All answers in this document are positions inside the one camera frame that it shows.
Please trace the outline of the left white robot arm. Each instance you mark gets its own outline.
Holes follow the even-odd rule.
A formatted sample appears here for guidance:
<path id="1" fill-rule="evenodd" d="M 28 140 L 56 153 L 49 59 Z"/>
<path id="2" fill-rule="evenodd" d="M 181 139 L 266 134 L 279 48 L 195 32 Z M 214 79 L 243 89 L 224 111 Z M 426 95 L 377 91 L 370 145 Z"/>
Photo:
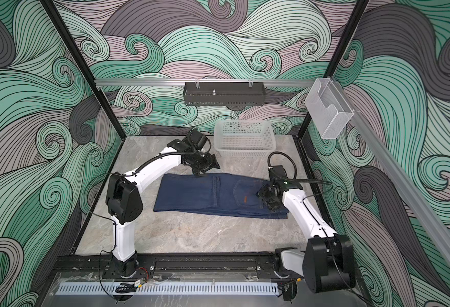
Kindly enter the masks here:
<path id="1" fill-rule="evenodd" d="M 106 194 L 106 205 L 114 228 L 114 247 L 110 254 L 113 268 L 122 278 L 130 278 L 137 271 L 134 222 L 144 208 L 141 193 L 159 177 L 180 165 L 191 167 L 197 177 L 211 169 L 219 169 L 216 156 L 209 149 L 205 150 L 205 146 L 212 146 L 206 136 L 174 139 L 158 155 L 135 170 L 110 176 Z"/>

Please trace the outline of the dark blue denim trousers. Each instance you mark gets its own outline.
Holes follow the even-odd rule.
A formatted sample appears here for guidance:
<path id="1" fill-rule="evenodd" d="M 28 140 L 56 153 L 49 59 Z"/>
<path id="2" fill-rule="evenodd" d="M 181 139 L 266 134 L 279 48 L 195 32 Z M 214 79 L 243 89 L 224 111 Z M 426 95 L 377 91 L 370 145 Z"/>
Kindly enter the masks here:
<path id="1" fill-rule="evenodd" d="M 212 216 L 285 220 L 288 209 L 271 211 L 257 192 L 266 180 L 228 173 L 203 177 L 165 174 L 153 210 L 185 212 Z"/>

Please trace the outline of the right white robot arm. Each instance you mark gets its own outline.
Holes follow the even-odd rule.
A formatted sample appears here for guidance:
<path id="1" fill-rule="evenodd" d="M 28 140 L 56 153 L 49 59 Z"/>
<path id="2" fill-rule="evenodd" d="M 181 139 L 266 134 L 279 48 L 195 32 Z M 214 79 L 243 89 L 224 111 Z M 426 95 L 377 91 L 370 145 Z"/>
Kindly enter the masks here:
<path id="1" fill-rule="evenodd" d="M 291 188 L 284 182 L 269 183 L 256 195 L 268 209 L 288 209 L 307 240 L 304 251 L 284 249 L 280 252 L 284 269 L 302 276 L 313 293 L 356 286 L 353 244 L 323 220 L 303 188 Z"/>

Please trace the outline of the white perforated plastic basket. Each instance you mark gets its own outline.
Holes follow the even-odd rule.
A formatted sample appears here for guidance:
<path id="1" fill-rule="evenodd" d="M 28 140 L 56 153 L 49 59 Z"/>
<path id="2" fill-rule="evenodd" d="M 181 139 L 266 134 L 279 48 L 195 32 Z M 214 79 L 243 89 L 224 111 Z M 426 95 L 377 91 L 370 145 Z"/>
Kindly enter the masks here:
<path id="1" fill-rule="evenodd" d="M 265 120 L 219 120 L 213 145 L 223 157 L 266 157 L 276 150 L 276 138 Z"/>

